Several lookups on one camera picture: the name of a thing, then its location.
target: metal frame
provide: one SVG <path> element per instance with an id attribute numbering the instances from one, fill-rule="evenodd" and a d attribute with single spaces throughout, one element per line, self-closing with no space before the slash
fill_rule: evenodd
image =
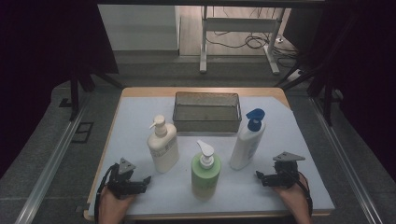
<path id="1" fill-rule="evenodd" d="M 341 168 L 343 169 L 344 174 L 346 175 L 346 179 L 348 180 L 350 187 L 352 187 L 352 190 L 354 191 L 355 196 L 358 199 L 358 202 L 361 204 L 361 210 L 363 210 L 363 213 L 364 215 L 366 215 L 366 218 L 369 221 L 369 223 L 382 224 L 382 220 L 376 210 L 375 203 L 371 199 L 370 194 L 368 193 L 366 187 L 364 187 L 358 175 L 356 174 L 356 171 L 353 168 L 353 165 L 350 162 L 349 157 L 347 156 L 342 144 L 338 140 L 337 134 L 335 133 L 332 126 L 330 126 L 327 123 L 327 120 L 323 118 L 323 116 L 321 116 L 322 109 L 320 103 L 318 102 L 318 99 L 310 98 L 310 101 L 316 110 L 316 114 L 318 116 L 320 125 L 322 126 L 324 132 L 326 133 L 327 137 L 330 140 L 332 149 L 338 161 L 340 162 Z"/>
<path id="2" fill-rule="evenodd" d="M 204 15 L 202 17 L 202 43 L 201 43 L 201 57 L 199 70 L 201 73 L 206 73 L 206 32 L 208 31 L 222 31 L 222 32 L 254 32 L 254 33 L 272 33 L 270 43 L 264 46 L 265 56 L 274 75 L 279 74 L 276 61 L 272 54 L 275 40 L 279 32 L 280 24 L 282 23 L 285 8 L 281 8 L 275 20 L 272 19 L 235 19 L 235 18 L 208 18 L 207 6 L 204 6 Z"/>
<path id="3" fill-rule="evenodd" d="M 38 208 L 40 207 L 40 204 L 43 201 L 48 188 L 50 187 L 50 183 L 52 182 L 52 179 L 55 176 L 58 167 L 62 162 L 62 159 L 64 158 L 64 153 L 69 147 L 73 134 L 76 131 L 78 124 L 82 119 L 82 116 L 84 115 L 89 101 L 89 96 L 84 97 L 81 103 L 81 109 L 76 115 L 76 119 L 74 119 L 73 121 L 69 121 L 67 128 L 64 131 L 64 134 L 62 135 L 61 139 L 58 142 L 58 145 L 50 155 L 49 160 L 44 167 L 44 170 L 41 172 L 41 175 L 37 179 L 37 182 L 35 182 L 35 186 L 30 193 L 29 198 L 27 199 L 20 214 L 18 215 L 18 218 L 15 221 L 16 224 L 32 223 L 33 219 L 35 218 L 35 214 L 37 213 Z"/>

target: aluminum rail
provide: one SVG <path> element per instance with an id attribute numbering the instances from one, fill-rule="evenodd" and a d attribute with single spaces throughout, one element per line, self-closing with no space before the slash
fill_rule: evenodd
<path id="1" fill-rule="evenodd" d="M 70 141 L 72 140 L 73 134 L 76 131 L 79 122 L 81 121 L 84 112 L 86 111 L 87 105 L 90 101 L 90 95 L 84 94 L 81 101 L 81 108 L 73 121 L 69 121 L 67 128 L 65 129 L 60 141 L 58 142 L 56 148 L 49 157 L 49 160 L 41 172 L 40 177 L 37 179 L 32 192 L 29 195 L 24 207 L 22 208 L 20 215 L 16 220 L 17 223 L 32 223 L 35 214 L 42 203 L 44 196 L 47 193 L 50 183 L 55 176 L 59 165 L 62 162 L 64 153 L 66 152 Z"/>
<path id="2" fill-rule="evenodd" d="M 321 106 L 319 105 L 318 99 L 310 98 L 310 101 L 316 110 L 316 114 L 323 130 L 331 141 L 332 149 L 334 150 L 334 153 L 340 162 L 341 168 L 346 175 L 346 179 L 348 180 L 349 185 L 352 187 L 352 190 L 354 191 L 358 202 L 361 204 L 361 209 L 366 215 L 367 220 L 369 221 L 369 223 L 372 224 L 382 224 L 381 217 L 379 216 L 375 208 L 375 204 L 371 199 L 367 189 L 363 186 L 361 180 L 356 174 L 352 163 L 350 162 L 346 152 L 344 151 L 343 146 L 338 140 L 337 134 L 335 133 L 334 129 L 327 124 L 325 118 L 323 118 L 321 113 Z"/>

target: black curtain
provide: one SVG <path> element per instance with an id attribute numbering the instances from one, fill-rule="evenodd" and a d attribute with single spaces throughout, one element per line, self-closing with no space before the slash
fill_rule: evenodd
<path id="1" fill-rule="evenodd" d="M 92 0 L 0 3 L 1 172 L 18 156 L 72 67 L 118 73 Z"/>
<path id="2" fill-rule="evenodd" d="M 358 11 L 359 20 L 335 59 L 335 87 L 344 95 L 345 116 L 396 180 L 396 7 L 367 1 Z"/>

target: white lotion bottle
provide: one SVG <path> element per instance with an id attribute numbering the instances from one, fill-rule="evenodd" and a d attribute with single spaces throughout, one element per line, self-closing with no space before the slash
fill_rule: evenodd
<path id="1" fill-rule="evenodd" d="M 262 124 L 264 116 L 265 112 L 259 108 L 247 113 L 249 122 L 236 139 L 230 161 L 231 168 L 240 170 L 252 161 L 265 130 L 265 122 Z"/>
<path id="2" fill-rule="evenodd" d="M 150 129 L 155 131 L 148 137 L 148 148 L 155 169 L 160 173 L 168 172 L 178 161 L 177 130 L 171 123 L 165 123 L 165 117 L 158 115 Z"/>

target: transparent storage bin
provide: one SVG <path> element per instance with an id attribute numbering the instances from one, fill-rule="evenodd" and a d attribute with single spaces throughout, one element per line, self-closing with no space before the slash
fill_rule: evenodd
<path id="1" fill-rule="evenodd" d="M 241 120 L 237 93 L 176 93 L 173 121 L 178 132 L 237 133 Z"/>

